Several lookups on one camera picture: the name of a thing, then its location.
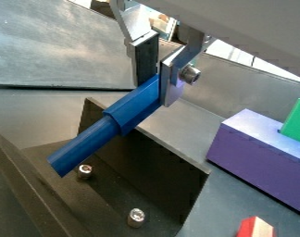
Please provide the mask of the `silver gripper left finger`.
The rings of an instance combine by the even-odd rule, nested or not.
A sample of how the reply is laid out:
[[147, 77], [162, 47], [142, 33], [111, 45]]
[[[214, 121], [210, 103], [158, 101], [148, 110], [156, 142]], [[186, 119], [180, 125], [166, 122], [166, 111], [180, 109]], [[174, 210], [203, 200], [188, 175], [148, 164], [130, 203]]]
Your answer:
[[124, 35], [134, 84], [140, 86], [158, 72], [158, 33], [151, 29], [148, 13], [140, 3], [135, 0], [110, 0], [108, 3]]

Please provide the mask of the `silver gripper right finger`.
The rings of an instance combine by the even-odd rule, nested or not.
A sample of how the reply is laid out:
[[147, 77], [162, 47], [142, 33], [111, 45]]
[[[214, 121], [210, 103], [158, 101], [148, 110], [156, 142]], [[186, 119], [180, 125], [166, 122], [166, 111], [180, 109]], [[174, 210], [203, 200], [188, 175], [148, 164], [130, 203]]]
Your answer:
[[191, 61], [214, 41], [215, 38], [208, 34], [188, 29], [187, 44], [159, 61], [159, 102], [163, 106], [170, 106], [182, 95], [184, 84], [195, 84], [200, 71]]

